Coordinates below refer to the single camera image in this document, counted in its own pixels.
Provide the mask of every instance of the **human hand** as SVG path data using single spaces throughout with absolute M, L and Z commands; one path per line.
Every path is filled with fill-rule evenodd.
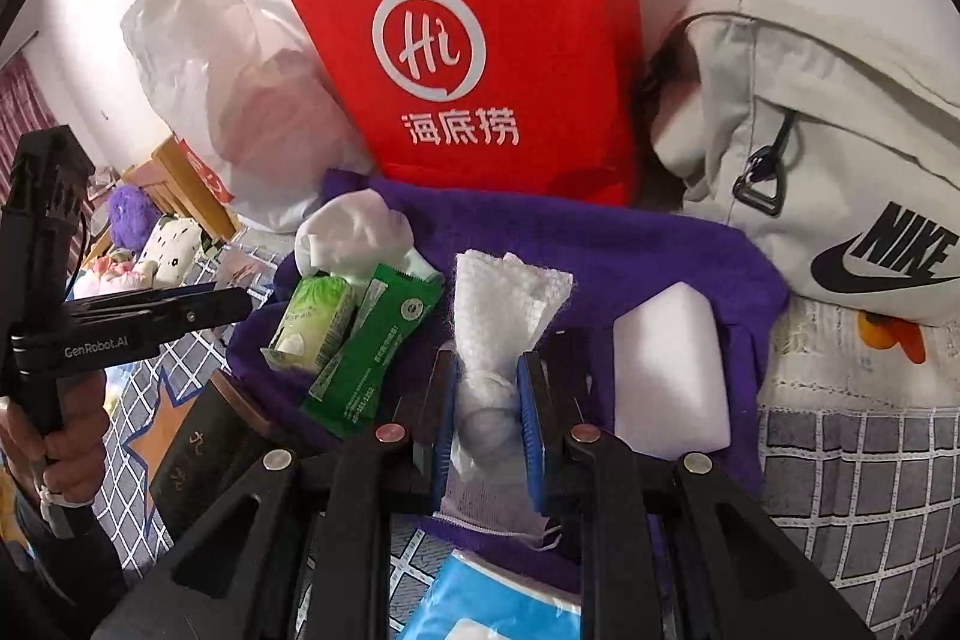
M 31 463 L 54 459 L 43 472 L 44 484 L 66 501 L 84 503 L 96 496 L 106 475 L 104 434 L 109 415 L 104 410 L 107 376 L 91 372 L 64 394 L 61 411 L 64 429 L 46 437 L 32 426 L 26 413 L 8 397 L 0 399 L 0 447 L 8 468 L 25 496 L 34 505 L 40 498 L 34 488 Z

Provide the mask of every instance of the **red haidilao bag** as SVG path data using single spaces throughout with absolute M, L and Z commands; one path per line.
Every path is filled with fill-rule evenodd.
M 292 0 L 384 175 L 623 204 L 637 0 Z

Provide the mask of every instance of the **silver screw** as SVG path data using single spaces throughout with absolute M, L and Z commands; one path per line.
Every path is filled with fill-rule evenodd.
M 263 456 L 263 466 L 271 472 L 280 472 L 281 469 L 286 469 L 292 461 L 294 461 L 294 458 L 290 451 L 284 451 L 282 448 L 277 448 L 277 450 L 270 451 L 266 456 Z
M 702 453 L 688 453 L 683 457 L 683 466 L 686 467 L 686 471 L 693 472 L 694 475 L 706 475 L 713 469 L 713 462 L 709 456 L 704 456 Z
M 573 437 L 577 442 L 583 442 L 584 445 L 589 445 L 600 439 L 600 429 L 597 429 L 592 423 L 578 423 L 570 429 L 570 437 Z
M 407 429 L 398 423 L 385 423 L 376 430 L 376 438 L 380 442 L 400 442 L 406 435 Z

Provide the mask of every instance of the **purple pillow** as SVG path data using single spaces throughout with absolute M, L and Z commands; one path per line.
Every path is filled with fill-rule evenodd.
M 113 244 L 126 247 L 133 253 L 143 250 L 157 220 L 160 220 L 160 210 L 136 185 L 113 189 L 107 199 L 107 214 Z

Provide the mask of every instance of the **blue wet wipes package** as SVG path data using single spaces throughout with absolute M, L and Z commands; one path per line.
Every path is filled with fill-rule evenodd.
M 579 637 L 576 597 L 454 551 L 398 640 Z

